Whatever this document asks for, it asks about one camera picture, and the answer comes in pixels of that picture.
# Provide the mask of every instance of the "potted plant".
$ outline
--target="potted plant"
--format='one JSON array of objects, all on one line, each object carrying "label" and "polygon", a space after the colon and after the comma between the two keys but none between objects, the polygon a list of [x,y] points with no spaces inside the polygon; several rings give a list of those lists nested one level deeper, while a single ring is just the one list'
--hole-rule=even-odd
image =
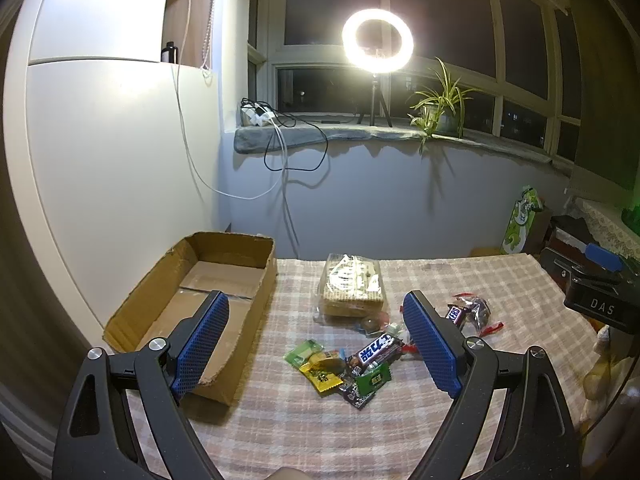
[{"label": "potted plant", "polygon": [[418,126],[422,131],[420,154],[427,140],[431,139],[436,132],[455,135],[457,138],[462,136],[462,127],[465,123],[465,100],[471,99],[466,97],[466,94],[475,90],[473,88],[461,90],[458,86],[460,78],[452,81],[442,60],[439,57],[436,59],[442,67],[442,75],[434,70],[442,84],[442,92],[437,93],[430,88],[414,92],[420,100],[411,108],[417,110],[417,114],[408,114],[411,117],[411,126]]}]

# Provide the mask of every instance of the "yellow candy wrapper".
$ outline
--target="yellow candy wrapper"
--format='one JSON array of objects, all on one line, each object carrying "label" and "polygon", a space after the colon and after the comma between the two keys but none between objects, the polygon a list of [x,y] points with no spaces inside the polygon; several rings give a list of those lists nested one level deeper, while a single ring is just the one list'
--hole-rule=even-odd
[{"label": "yellow candy wrapper", "polygon": [[329,372],[338,372],[344,370],[345,361],[340,355],[339,350],[328,350],[313,354],[309,358],[311,370],[327,370]]},{"label": "yellow candy wrapper", "polygon": [[311,364],[309,363],[303,364],[299,370],[311,381],[320,393],[330,390],[338,384],[342,384],[340,377],[331,372],[325,372],[324,370],[312,370]]}]

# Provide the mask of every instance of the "ring light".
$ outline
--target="ring light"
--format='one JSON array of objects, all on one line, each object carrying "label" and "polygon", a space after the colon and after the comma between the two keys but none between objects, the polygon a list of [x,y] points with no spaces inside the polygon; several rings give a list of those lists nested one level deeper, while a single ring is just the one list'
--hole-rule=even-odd
[{"label": "ring light", "polygon": [[[401,46],[393,57],[373,57],[358,46],[356,32],[360,25],[369,20],[381,20],[396,28],[401,38]],[[414,52],[414,38],[406,23],[395,14],[383,9],[359,10],[351,16],[342,28],[342,43],[349,61],[355,66],[374,74],[384,74],[399,70],[407,64]]]}]

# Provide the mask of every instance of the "black bottle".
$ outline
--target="black bottle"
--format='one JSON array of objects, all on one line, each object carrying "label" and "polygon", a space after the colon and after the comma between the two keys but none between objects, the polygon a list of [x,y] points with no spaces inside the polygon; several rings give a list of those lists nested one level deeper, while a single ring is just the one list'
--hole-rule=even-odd
[{"label": "black bottle", "polygon": [[173,41],[167,41],[166,47],[160,51],[160,61],[165,63],[178,63],[178,47]]}]

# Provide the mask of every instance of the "plant pot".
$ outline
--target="plant pot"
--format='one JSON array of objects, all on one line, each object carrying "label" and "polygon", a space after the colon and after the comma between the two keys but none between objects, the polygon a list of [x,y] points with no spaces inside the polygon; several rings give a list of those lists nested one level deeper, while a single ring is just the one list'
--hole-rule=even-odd
[{"label": "plant pot", "polygon": [[[435,105],[427,105],[427,110],[429,116],[435,115],[438,107]],[[440,116],[440,120],[438,121],[438,126],[436,131],[434,132],[436,135],[443,135],[447,137],[457,137],[458,136],[458,125],[460,124],[460,111],[455,115],[453,112],[447,108],[443,111]]]}]

